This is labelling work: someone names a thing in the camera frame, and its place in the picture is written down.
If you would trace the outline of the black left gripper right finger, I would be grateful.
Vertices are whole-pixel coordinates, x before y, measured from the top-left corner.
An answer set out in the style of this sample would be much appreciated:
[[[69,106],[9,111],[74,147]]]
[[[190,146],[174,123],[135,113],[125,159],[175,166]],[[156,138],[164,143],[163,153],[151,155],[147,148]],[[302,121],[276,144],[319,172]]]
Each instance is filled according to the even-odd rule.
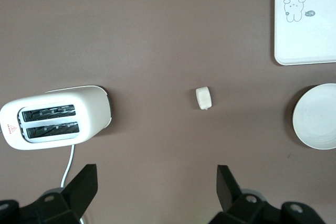
[[[216,192],[222,211],[210,223],[282,223],[281,211],[261,193],[241,189],[227,165],[217,167]]]

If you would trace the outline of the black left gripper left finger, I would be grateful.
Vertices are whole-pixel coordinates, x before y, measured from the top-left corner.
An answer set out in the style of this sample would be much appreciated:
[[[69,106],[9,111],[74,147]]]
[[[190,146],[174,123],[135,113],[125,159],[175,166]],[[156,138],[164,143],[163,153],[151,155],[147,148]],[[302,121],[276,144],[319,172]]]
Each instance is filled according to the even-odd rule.
[[[97,166],[87,164],[65,188],[48,190],[24,207],[20,223],[79,223],[97,191]]]

